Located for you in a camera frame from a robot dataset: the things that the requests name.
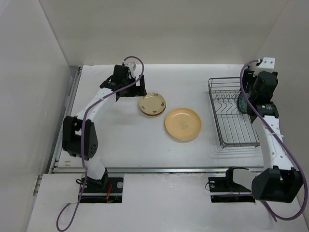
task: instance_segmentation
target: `metal rack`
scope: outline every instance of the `metal rack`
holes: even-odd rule
[[[220,146],[259,146],[249,116],[237,108],[239,77],[211,78],[208,89]]]

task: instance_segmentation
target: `robotic arm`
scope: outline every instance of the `robotic arm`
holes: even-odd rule
[[[62,148],[67,151],[71,156],[81,156],[81,128],[82,121],[86,110],[102,99],[104,96],[120,90],[136,81],[134,71],[136,68],[135,63],[127,63],[122,65],[115,65],[113,74],[105,80],[100,86],[94,99],[77,115],[66,116],[63,121],[63,136]],[[100,103],[91,108],[87,114],[85,122],[85,141],[84,141],[84,154],[88,166],[88,176],[90,180],[100,182],[105,173],[105,167],[102,163],[100,156],[95,156],[98,149],[98,139],[95,124],[98,123],[102,115],[113,105],[120,97],[136,97],[145,96],[145,81],[144,76],[140,78],[139,86],[136,84],[116,94],[107,97]]]
[[[281,138],[279,113],[271,102],[278,83],[278,73],[273,72],[274,65],[274,58],[264,58],[253,70],[252,67],[246,69],[243,86],[254,108]],[[291,203],[303,185],[301,174],[250,106],[247,106],[247,113],[260,140],[265,170],[256,175],[245,168],[230,167],[226,171],[227,185],[242,185],[257,200]]]

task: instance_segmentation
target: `plate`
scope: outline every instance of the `plate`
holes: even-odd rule
[[[160,94],[148,93],[146,96],[140,97],[139,106],[146,115],[157,116],[165,110],[166,102]]]
[[[165,127],[174,138],[191,140],[198,136],[202,122],[195,111],[179,108],[169,112],[165,119]]]

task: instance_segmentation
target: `white tabletop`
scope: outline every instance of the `white tabletop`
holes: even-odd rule
[[[66,203],[77,201],[80,174],[45,174],[28,232],[56,232],[56,218]],[[83,203],[67,232],[307,232],[303,216],[274,222],[260,203],[211,203],[206,174],[126,174],[122,203]],[[283,217],[299,210],[271,203]],[[75,205],[62,214],[60,228]]]
[[[113,72],[113,65],[84,65],[72,116],[96,94]],[[98,151],[106,167],[229,167],[263,166],[260,148],[221,149],[208,95],[208,79],[239,76],[242,65],[146,65],[148,92],[160,93],[167,107],[157,117],[146,116],[138,98],[121,98],[96,124]],[[199,136],[181,143],[165,129],[166,115],[175,108],[196,111],[202,120]],[[61,152],[58,167],[81,167],[81,159]]]

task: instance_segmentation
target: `wire rack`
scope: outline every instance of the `wire rack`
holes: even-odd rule
[[[220,146],[259,146],[249,116],[237,108],[239,77],[211,78],[208,89]]]

